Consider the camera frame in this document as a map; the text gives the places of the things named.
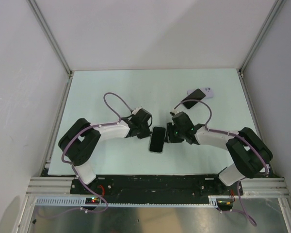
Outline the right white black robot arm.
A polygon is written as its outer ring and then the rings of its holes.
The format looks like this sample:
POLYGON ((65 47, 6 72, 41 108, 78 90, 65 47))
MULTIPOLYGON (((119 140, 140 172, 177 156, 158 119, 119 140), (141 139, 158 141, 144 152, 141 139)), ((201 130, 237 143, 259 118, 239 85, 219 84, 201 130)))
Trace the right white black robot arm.
POLYGON ((167 143, 187 142, 190 145, 207 145, 229 152, 233 164, 224 168, 216 177, 215 191, 221 195, 232 189, 232 185, 244 178, 254 178, 264 170, 273 154, 257 134, 250 128, 240 131, 210 129, 205 124, 194 125, 184 112, 170 112, 172 122, 167 124, 167 143))

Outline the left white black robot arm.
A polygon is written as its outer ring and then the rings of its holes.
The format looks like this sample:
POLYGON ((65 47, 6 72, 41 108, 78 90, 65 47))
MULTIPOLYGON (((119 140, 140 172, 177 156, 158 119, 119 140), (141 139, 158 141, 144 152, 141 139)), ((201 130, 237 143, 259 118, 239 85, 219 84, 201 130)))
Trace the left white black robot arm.
POLYGON ((150 112, 142 107, 131 111, 128 117, 120 118, 118 122, 91 125, 84 118, 78 119, 59 140, 62 151, 62 162, 70 164, 76 176, 80 178, 81 188, 88 194, 97 190, 96 173, 90 165, 90 157, 99 142, 114 138, 138 139, 150 136, 150 112))

